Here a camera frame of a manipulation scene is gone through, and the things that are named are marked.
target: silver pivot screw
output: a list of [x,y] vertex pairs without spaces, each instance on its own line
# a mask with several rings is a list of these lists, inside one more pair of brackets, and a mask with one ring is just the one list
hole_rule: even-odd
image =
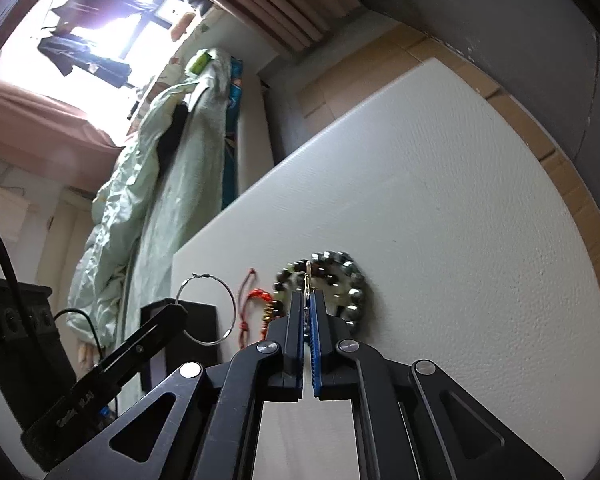
[[184,363],[180,367],[180,375],[186,377],[187,379],[198,377],[201,371],[202,366],[200,366],[198,363]]
[[360,343],[353,339],[343,339],[338,343],[338,348],[343,352],[357,352],[360,350]]
[[422,375],[431,375],[436,371],[436,365],[431,361],[418,361],[416,363],[416,371]]
[[261,354],[273,354],[273,352],[275,352],[278,349],[278,343],[276,343],[275,341],[269,341],[265,339],[264,341],[260,341],[256,345],[256,348]]

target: white wall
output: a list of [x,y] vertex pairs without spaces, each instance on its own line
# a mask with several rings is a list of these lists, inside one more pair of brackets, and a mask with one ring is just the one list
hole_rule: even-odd
[[[36,282],[51,287],[49,305],[53,314],[67,308],[75,267],[84,254],[84,245],[93,229],[91,201],[65,189],[60,195],[54,222],[46,235]],[[66,316],[56,321],[60,342],[78,378],[86,370],[78,364],[78,338],[66,325]]]
[[278,56],[259,33],[228,12],[196,40],[191,51],[195,54],[200,48],[214,46],[223,48],[232,56],[243,60],[245,66],[255,73]]
[[[0,161],[0,174],[5,167],[6,165]],[[26,199],[37,206],[35,212],[27,213],[17,243],[6,243],[18,280],[35,283],[48,222],[56,210],[62,184],[27,173],[19,168],[13,168],[2,184],[23,187]],[[42,478],[42,471],[20,443],[21,433],[22,430],[0,392],[0,445],[21,473],[32,478]]]

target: metal hoop earring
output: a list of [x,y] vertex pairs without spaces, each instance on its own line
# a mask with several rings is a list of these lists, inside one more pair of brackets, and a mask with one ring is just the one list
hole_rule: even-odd
[[220,339],[218,339],[217,341],[200,341],[200,339],[196,339],[195,337],[193,337],[189,332],[187,332],[186,330],[183,330],[184,334],[191,339],[192,341],[195,341],[196,343],[198,343],[199,345],[202,346],[215,346],[215,345],[219,345],[222,341],[224,341],[225,339],[227,339],[229,337],[229,334],[233,331],[234,326],[235,326],[235,318],[238,315],[238,308],[236,307],[235,304],[235,298],[234,298],[234,294],[231,292],[231,289],[229,288],[229,286],[220,278],[212,275],[212,274],[195,274],[193,273],[191,275],[190,278],[187,278],[186,280],[184,280],[182,282],[182,285],[180,285],[180,288],[178,289],[178,293],[176,294],[176,299],[173,302],[174,304],[180,304],[180,295],[182,293],[182,291],[184,290],[184,288],[189,284],[189,282],[191,280],[195,280],[196,278],[211,278],[212,280],[216,280],[216,282],[220,283],[222,286],[224,286],[224,288],[226,289],[226,291],[229,293],[229,296],[231,297],[231,303],[234,307],[234,318],[231,321],[231,326],[229,327],[229,330],[227,330]]

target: black box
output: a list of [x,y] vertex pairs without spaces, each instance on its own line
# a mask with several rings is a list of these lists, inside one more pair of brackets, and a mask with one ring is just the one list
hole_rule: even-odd
[[11,289],[6,280],[0,279],[0,390],[18,424],[26,430],[75,384],[75,372],[51,314],[51,289],[28,283],[19,283],[18,287],[53,368],[49,369],[27,336]]
[[[140,309],[140,325],[149,321],[165,305],[174,303],[174,301],[173,298],[165,298],[142,307]],[[218,316],[213,305],[183,300],[180,300],[179,303],[189,314],[187,326],[183,327],[187,332],[200,341],[218,339]],[[220,347],[218,345],[199,345],[184,333],[179,333],[142,367],[140,371],[142,391],[150,392],[181,365],[190,361],[200,363],[205,368],[217,365],[220,362]]]

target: black cable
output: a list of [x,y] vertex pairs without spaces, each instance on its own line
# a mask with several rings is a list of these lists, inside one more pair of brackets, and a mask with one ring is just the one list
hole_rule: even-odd
[[[64,308],[64,309],[60,310],[54,316],[54,321],[57,320],[60,316],[62,316],[62,314],[80,314],[81,316],[84,316],[84,318],[87,320],[87,323],[89,323],[89,328],[91,329],[91,335],[93,335],[93,340],[96,342],[96,346],[98,348],[98,355],[100,356],[100,362],[102,362],[104,359],[104,350],[102,349],[102,346],[100,346],[100,340],[98,339],[98,334],[96,333],[96,328],[94,327],[93,321],[91,321],[89,314],[87,314],[83,310],[80,310],[79,308]],[[118,418],[118,396],[115,396],[113,398],[113,402],[116,406],[116,408],[115,408],[116,409],[116,418]]]
[[[13,302],[15,303],[16,310],[20,314],[20,320],[22,322],[22,326],[24,331],[27,333],[27,336],[31,340],[36,352],[40,354],[40,358],[42,362],[48,367],[51,376],[53,376],[56,380],[56,383],[60,387],[60,389],[64,392],[67,399],[71,399],[70,395],[70,387],[67,384],[64,384],[62,377],[58,373],[58,371],[53,367],[51,361],[46,356],[45,351],[42,349],[42,345],[38,339],[38,335],[33,327],[33,323],[29,317],[29,313],[27,312],[24,301],[22,299],[22,295],[20,294],[20,286],[18,284],[18,279],[16,278],[16,273],[13,270],[13,265],[11,264],[11,259],[9,258],[9,253],[7,252],[7,247],[5,247],[2,238],[0,237],[0,268],[2,269],[2,273],[4,274],[4,279],[7,281],[7,285],[9,286],[9,290],[11,291],[11,295],[13,296]],[[97,426],[89,419],[89,417],[84,413],[83,408],[77,403],[72,402],[77,413],[79,413],[87,424],[89,424],[96,432],[98,432]]]

